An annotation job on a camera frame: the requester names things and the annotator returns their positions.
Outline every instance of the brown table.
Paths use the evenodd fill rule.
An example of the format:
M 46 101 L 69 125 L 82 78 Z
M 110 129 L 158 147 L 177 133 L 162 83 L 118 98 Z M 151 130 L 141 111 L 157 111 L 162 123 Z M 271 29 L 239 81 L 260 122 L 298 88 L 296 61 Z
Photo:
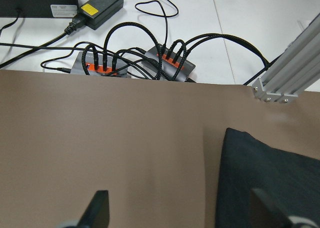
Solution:
M 110 228 L 212 228 L 228 127 L 320 159 L 320 93 L 0 71 L 0 227 L 55 228 L 109 190 Z

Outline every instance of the power brick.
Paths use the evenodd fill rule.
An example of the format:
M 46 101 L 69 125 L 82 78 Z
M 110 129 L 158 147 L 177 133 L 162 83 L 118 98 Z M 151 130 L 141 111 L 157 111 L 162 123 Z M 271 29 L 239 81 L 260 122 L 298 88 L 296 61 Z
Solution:
M 27 18 L 72 18 L 78 0 L 0 0 L 0 17 L 16 17 L 17 9 Z
M 124 0 L 89 0 L 79 9 L 86 25 L 96 30 L 124 6 Z
M 170 78 L 172 78 L 175 75 L 182 58 L 179 57 L 177 61 L 173 63 L 173 58 L 176 56 L 176 53 L 172 52 L 171 57 L 169 59 L 166 59 L 167 53 L 168 49 L 165 49 L 164 55 L 162 56 L 162 70 L 167 73 Z M 156 61 L 159 60 L 157 48 L 155 46 L 148 50 L 145 53 L 145 56 L 155 59 Z M 145 68 L 151 70 L 151 75 L 155 75 L 157 73 L 158 70 L 149 62 L 143 61 L 142 64 Z M 185 82 L 189 78 L 190 73 L 194 70 L 195 67 L 195 64 L 186 60 L 175 80 L 178 82 Z

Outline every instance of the power adapter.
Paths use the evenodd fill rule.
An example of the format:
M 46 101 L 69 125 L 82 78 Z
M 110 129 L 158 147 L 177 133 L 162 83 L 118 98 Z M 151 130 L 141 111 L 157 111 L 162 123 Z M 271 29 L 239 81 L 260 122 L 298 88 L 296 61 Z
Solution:
M 79 9 L 78 14 L 86 18 L 85 24 L 98 29 L 124 6 L 124 0 L 89 0 Z
M 174 61 L 174 59 L 172 59 L 171 57 L 175 57 L 176 53 L 172 52 L 171 57 L 166 59 L 168 51 L 169 50 L 166 48 L 164 55 L 162 56 L 162 70 L 165 73 L 167 73 L 170 78 L 172 78 L 175 75 L 182 58 L 180 56 L 176 61 Z M 148 50 L 145 53 L 145 56 L 152 58 L 156 61 L 159 60 L 157 48 L 155 46 L 152 47 L 150 50 Z M 155 75 L 157 73 L 158 71 L 157 68 L 151 65 L 148 61 L 143 61 L 142 64 L 144 65 L 144 67 L 151 70 L 151 73 L 153 73 L 152 75 Z M 195 64 L 186 60 L 175 80 L 177 82 L 187 82 L 187 81 L 189 82 L 189 75 L 194 70 L 195 67 L 196 67 Z

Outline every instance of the yellow label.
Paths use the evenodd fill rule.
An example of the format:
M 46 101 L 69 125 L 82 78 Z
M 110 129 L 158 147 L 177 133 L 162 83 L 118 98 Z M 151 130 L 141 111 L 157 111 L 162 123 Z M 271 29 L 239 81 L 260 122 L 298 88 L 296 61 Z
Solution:
M 90 4 L 85 4 L 84 6 L 81 7 L 81 9 L 87 12 L 90 16 L 93 16 L 94 14 L 97 14 L 99 12 L 96 8 L 94 8 Z

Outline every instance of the black fabric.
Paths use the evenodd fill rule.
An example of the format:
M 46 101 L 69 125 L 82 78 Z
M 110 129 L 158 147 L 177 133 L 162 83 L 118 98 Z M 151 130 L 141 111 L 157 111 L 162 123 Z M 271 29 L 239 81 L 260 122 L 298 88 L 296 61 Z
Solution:
M 246 132 L 228 128 L 221 154 L 216 228 L 252 227 L 252 188 L 266 191 L 286 215 L 320 225 L 320 161 L 271 148 Z

